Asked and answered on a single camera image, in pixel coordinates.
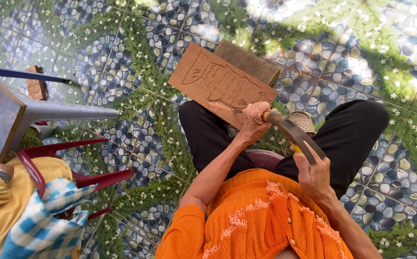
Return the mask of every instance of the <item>knee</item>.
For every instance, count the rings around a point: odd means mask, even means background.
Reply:
[[[381,103],[360,100],[355,104],[355,108],[359,114],[365,114],[366,116],[363,117],[367,118],[372,123],[384,127],[388,124],[389,112]]]
[[[203,110],[202,105],[195,101],[187,101],[183,103],[179,109],[180,120],[191,118],[194,115],[197,115],[197,113],[201,110]]]

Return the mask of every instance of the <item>hand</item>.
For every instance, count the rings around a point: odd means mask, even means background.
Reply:
[[[306,142],[305,144],[313,154],[316,164],[310,165],[303,153],[293,154],[301,190],[317,204],[336,198],[335,192],[330,187],[330,160],[327,157],[320,159],[314,149]]]
[[[237,134],[245,147],[250,146],[257,141],[271,126],[270,122],[263,121],[261,116],[264,112],[277,111],[272,109],[267,102],[256,102],[249,104],[247,108],[243,109],[242,125],[240,133]]]

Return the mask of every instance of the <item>tiled floor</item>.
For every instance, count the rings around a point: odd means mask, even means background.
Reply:
[[[120,112],[53,122],[44,140],[105,137],[60,155],[83,174],[135,172],[91,195],[91,211],[114,212],[88,223],[82,258],[154,257],[195,177],[177,112],[188,97],[167,81],[191,41],[214,51],[223,38],[283,70],[283,113],[319,125],[350,100],[386,106],[390,123],[341,203],[385,258],[417,258],[417,0],[0,0],[0,66],[71,79],[48,83],[50,101]],[[271,128],[255,147],[287,142]]]

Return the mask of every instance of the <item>wooden handle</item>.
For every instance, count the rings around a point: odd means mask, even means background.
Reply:
[[[268,121],[269,114],[271,114],[271,113],[270,112],[264,112],[263,113],[263,115],[261,116],[261,118],[263,119],[263,121]]]

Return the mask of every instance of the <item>carving tool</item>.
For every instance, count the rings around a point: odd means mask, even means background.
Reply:
[[[233,112],[242,113],[242,110],[234,109]],[[263,121],[269,121],[272,125],[279,127],[280,131],[291,142],[291,144],[297,147],[296,151],[303,153],[311,165],[315,165],[316,161],[313,154],[308,149],[308,146],[306,146],[304,143],[305,141],[312,149],[315,150],[316,154],[321,159],[325,157],[325,153],[313,141],[313,139],[311,139],[309,135],[306,134],[306,132],[304,132],[293,121],[291,121],[289,118],[286,118],[280,112],[264,112],[261,118]]]

